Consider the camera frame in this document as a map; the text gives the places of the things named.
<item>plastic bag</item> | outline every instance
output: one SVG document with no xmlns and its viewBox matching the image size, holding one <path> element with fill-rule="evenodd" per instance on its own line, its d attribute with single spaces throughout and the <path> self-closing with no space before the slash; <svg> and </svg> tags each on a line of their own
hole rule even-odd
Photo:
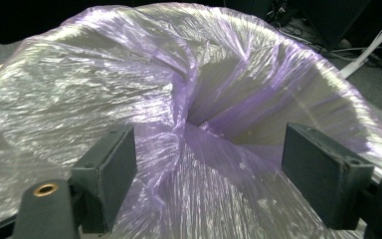
<svg viewBox="0 0 382 239">
<path fill-rule="evenodd" d="M 26 39 L 0 70 L 0 220 L 111 126 L 138 172 L 112 238 L 353 238 L 326 229 L 280 171 L 286 123 L 377 165 L 382 125 L 326 60 L 224 8 L 95 7 Z"/>
</svg>

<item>white cable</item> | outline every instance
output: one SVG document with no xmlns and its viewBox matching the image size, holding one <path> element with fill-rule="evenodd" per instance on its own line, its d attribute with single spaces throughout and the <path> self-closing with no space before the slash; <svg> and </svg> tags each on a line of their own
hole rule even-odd
<svg viewBox="0 0 382 239">
<path fill-rule="evenodd" d="M 378 38 L 378 36 L 380 36 L 381 33 L 382 33 L 382 29 L 381 29 L 381 31 L 377 34 L 377 36 L 374 38 L 373 42 Z"/>
<path fill-rule="evenodd" d="M 333 56 L 333 57 L 336 57 L 336 58 L 339 58 L 339 59 L 342 59 L 342 60 L 345 60 L 345 61 L 348 61 L 348 62 L 353 62 L 353 61 L 355 61 L 357 59 L 357 58 L 345 58 L 345 57 L 342 57 L 342 56 L 337 55 L 337 54 L 332 53 L 332 52 L 330 52 L 329 54 L 331 56 Z"/>
<path fill-rule="evenodd" d="M 284 31 L 282 31 L 282 30 L 281 30 L 281 27 L 279 27 L 278 30 L 279 30 L 281 33 L 283 33 L 284 35 L 287 35 L 288 37 L 294 38 L 294 39 L 299 40 L 299 41 L 302 41 L 302 42 L 306 42 L 306 43 L 308 43 L 308 44 L 312 44 L 312 45 L 314 44 L 314 43 L 312 43 L 312 42 L 310 42 L 310 41 L 308 41 L 308 40 L 306 40 L 306 39 L 304 39 L 304 38 L 297 37 L 297 36 L 294 36 L 294 35 L 292 35 L 292 34 L 289 34 L 289 33 L 286 33 L 286 32 L 284 32 Z"/>
<path fill-rule="evenodd" d="M 334 50 L 331 52 L 336 53 L 336 52 L 347 52 L 347 51 L 365 50 L 365 49 L 367 49 L 367 48 L 366 47 L 363 47 L 363 48 L 345 48 L 345 49 Z"/>
</svg>

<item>plastic fold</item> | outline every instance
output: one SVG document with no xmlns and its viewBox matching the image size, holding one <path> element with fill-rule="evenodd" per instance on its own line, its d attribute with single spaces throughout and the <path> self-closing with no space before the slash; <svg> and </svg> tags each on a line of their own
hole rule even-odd
<svg viewBox="0 0 382 239">
<path fill-rule="evenodd" d="M 138 172 L 110 238 L 362 237 L 362 223 L 325 228 L 281 172 L 289 121 L 382 176 L 382 124 L 360 94 L 264 21 L 176 3 L 90 8 L 0 69 L 0 220 L 130 122 Z"/>
</svg>

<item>transparent plastic sheet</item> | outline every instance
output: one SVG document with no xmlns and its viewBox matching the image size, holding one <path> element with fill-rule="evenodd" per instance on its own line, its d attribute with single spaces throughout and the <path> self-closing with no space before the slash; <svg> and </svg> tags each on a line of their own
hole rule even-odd
<svg viewBox="0 0 382 239">
<path fill-rule="evenodd" d="M 382 176 L 382 125 L 359 93 L 262 20 L 174 3 L 88 9 L 0 70 L 0 220 L 131 122 L 138 172 L 111 238 L 362 237 L 362 224 L 326 229 L 280 171 L 288 121 Z"/>
</svg>

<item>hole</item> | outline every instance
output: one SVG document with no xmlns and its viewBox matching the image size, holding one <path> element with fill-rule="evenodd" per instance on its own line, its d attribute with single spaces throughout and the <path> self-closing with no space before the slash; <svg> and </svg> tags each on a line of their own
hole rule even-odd
<svg viewBox="0 0 382 239">
<path fill-rule="evenodd" d="M 49 186 L 45 186 L 45 187 L 40 188 L 39 192 L 40 193 L 48 193 L 48 192 L 52 191 L 53 189 L 54 189 L 54 187 L 49 185 Z"/>
<path fill-rule="evenodd" d="M 33 194 L 37 197 L 47 196 L 58 190 L 58 185 L 56 183 L 47 183 L 37 187 Z"/>
<path fill-rule="evenodd" d="M 355 160 L 355 159 L 350 159 L 349 162 L 352 163 L 352 164 L 361 164 L 360 161 Z"/>
<path fill-rule="evenodd" d="M 88 162 L 85 164 L 85 168 L 91 168 L 94 167 L 95 165 L 92 162 Z"/>
</svg>

